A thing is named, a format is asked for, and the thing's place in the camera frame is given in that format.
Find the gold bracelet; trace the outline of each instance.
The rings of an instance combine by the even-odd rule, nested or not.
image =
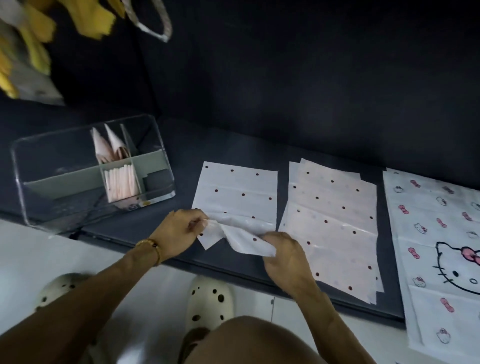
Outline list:
[[[161,260],[162,260],[161,254],[160,254],[160,247],[158,246],[158,244],[156,243],[156,241],[153,240],[153,239],[142,239],[142,240],[140,240],[135,246],[139,246],[139,245],[141,245],[141,244],[143,244],[143,243],[150,244],[152,247],[155,248],[155,250],[156,250],[156,255],[158,256],[158,259],[157,259],[154,267],[157,267],[157,266],[160,264]]]

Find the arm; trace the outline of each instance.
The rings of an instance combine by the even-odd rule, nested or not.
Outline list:
[[[0,336],[5,363],[76,363],[119,303],[157,263],[186,250],[204,229],[201,210],[170,212],[142,243],[115,264]]]
[[[269,232],[264,240],[276,248],[275,257],[264,257],[268,276],[297,302],[320,356],[329,364],[375,364],[320,291],[298,241],[284,232]]]

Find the white paper with dots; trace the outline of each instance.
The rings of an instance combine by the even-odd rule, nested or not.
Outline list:
[[[290,163],[279,231],[303,247],[316,280],[365,302],[383,291],[376,257],[376,186],[358,173]]]
[[[409,346],[446,363],[480,363],[480,194],[384,172]]]
[[[274,256],[258,236],[276,228],[277,172],[204,162],[192,208],[210,219],[198,240],[205,249],[222,238],[239,253]]]

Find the hand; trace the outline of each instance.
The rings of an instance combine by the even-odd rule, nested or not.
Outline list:
[[[275,257],[264,256],[265,270],[277,286],[292,298],[317,287],[305,252],[286,232],[268,232],[263,240],[276,248]]]
[[[202,210],[171,211],[150,235],[161,251],[162,261],[183,253],[206,226]]]

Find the plastic compartment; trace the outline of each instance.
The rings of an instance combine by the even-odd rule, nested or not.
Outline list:
[[[96,127],[107,139],[103,122],[13,143],[26,225],[52,233],[71,231],[175,196],[173,173],[154,117],[138,115],[106,123],[125,142],[130,158],[98,164],[91,129]],[[140,194],[109,203],[103,171],[125,164],[133,164]]]

